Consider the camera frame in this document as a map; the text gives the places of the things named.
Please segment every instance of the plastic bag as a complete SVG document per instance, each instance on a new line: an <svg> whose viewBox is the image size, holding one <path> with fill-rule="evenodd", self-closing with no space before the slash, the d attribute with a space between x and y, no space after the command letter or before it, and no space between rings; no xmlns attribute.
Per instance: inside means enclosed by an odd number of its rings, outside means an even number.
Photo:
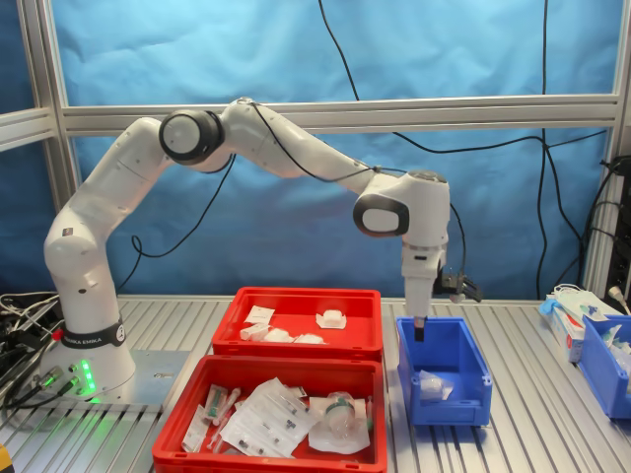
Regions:
<svg viewBox="0 0 631 473"><path fill-rule="evenodd" d="M452 381L443 379L430 372L421 370L419 378L421 380L422 401L446 401L454 390Z"/></svg>

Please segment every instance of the robotic arm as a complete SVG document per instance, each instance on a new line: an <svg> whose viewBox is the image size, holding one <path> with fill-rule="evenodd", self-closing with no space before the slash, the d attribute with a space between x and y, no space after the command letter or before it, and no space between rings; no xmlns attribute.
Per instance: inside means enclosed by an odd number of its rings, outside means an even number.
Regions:
<svg viewBox="0 0 631 473"><path fill-rule="evenodd" d="M369 168L271 109L239 99L221 116L185 110L162 123L137 120L57 215L44 252L65 325L61 343L43 356L40 371L58 367L64 380L74 376L77 388L69 397L86 399L115 389L135 370L105 255L111 232L167 167L213 172L232 154L280 177L314 175L357 193L353 219L360 231L403 239L406 308L414 316L417 340L423 340L432 290L437 277L440 286L446 262L450 196L445 179L425 170L395 176Z"/></svg>

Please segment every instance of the vertical aluminum profile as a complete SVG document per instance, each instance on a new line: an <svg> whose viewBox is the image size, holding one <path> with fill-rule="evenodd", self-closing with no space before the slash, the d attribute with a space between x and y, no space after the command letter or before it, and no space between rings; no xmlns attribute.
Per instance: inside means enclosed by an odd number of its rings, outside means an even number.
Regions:
<svg viewBox="0 0 631 473"><path fill-rule="evenodd" d="M61 210L80 182L61 110L67 106L52 8L48 0L17 0L35 106L54 114L56 136L43 142L52 199Z"/></svg>
<svg viewBox="0 0 631 473"><path fill-rule="evenodd" d="M615 82L613 92L618 95L617 113L615 124L608 135L605 161L611 162L616 156L631 153L631 126L629 121L629 68L631 67L631 0L624 0L622 10L622 25L620 27L620 41L618 43L618 56L616 61ZM600 181L605 179L608 169L602 170ZM613 176L609 180L607 188L600 196L600 200L620 202L622 195L623 178ZM610 234L615 234L618 222L618 208L615 205L601 205L595 214L591 227L601 229ZM607 276L609 274L609 264L611 262L611 252L613 250L613 240L609 235L602 232L593 232L590 238L590 247L587 255L587 264L584 286L594 292L598 297L603 298L606 291Z"/></svg>

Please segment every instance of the blue plastic bin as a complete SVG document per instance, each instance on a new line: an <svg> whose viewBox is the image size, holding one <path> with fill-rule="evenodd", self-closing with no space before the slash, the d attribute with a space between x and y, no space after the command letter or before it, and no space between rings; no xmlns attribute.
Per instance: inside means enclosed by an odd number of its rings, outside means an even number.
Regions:
<svg viewBox="0 0 631 473"><path fill-rule="evenodd" d="M396 320L399 333L398 375L410 424L415 426L486 426L493 381L464 319L432 317L425 341L414 341L414 320ZM445 401L421 401L419 372L454 383Z"/></svg>
<svg viewBox="0 0 631 473"><path fill-rule="evenodd" d="M631 394L627 394L629 376L615 361L601 335L616 325L622 325L616 338L631 342L631 317L609 315L607 322L593 322L583 317L585 341L579 366L600 407L611 419L631 419Z"/></svg>

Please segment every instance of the red plastic bin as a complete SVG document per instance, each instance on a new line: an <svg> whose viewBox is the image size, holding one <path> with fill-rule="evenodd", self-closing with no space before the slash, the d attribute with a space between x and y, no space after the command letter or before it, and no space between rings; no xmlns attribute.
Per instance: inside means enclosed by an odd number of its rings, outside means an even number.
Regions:
<svg viewBox="0 0 631 473"><path fill-rule="evenodd" d="M240 337L253 305L274 309L270 325L293 337L313 333L326 345L244 341ZM343 330L322 329L316 313L337 309L346 315ZM241 288L215 336L213 353L286 358L382 360L382 306L377 291L355 289Z"/></svg>
<svg viewBox="0 0 631 473"><path fill-rule="evenodd" d="M355 398L373 396L374 427L371 444L352 454L323 452L309 447L304 439L294 450L295 458L259 458L214 454L205 448L210 430L198 453L187 453L181 441L198 404L203 404L210 385L232 390L240 387L245 395L273 377L289 386L302 386L309 396L327 396L347 391ZM382 365L366 361L290 360L278 358L213 355L202 358L179 397L167 423L152 449L158 473L175 472L297 472L328 473L359 471L386 472L386 418Z"/></svg>

